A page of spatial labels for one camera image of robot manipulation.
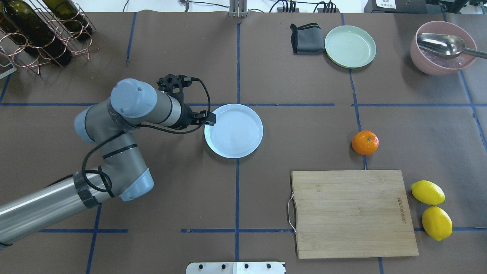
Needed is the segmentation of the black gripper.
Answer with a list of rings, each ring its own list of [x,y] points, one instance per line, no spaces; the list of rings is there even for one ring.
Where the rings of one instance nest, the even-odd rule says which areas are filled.
[[[209,125],[214,126],[216,123],[216,114],[211,111],[203,110],[200,112],[189,111],[188,113],[189,125],[202,126]]]

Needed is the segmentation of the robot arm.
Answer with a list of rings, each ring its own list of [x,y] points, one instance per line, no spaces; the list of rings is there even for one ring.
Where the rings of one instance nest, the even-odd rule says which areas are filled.
[[[1,206],[1,249],[110,198],[132,201],[151,191],[154,180],[133,131],[146,127],[183,135],[191,125],[195,130],[214,126],[210,108],[195,112],[184,103],[184,88],[194,82],[202,85],[210,106],[201,79],[169,74],[157,88],[133,78],[120,80],[108,99],[78,114],[76,133],[95,147],[75,173]]]

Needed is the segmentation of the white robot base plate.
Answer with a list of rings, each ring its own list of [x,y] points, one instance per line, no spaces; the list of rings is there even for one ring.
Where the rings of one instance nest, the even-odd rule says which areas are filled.
[[[284,262],[193,262],[186,274],[285,274]]]

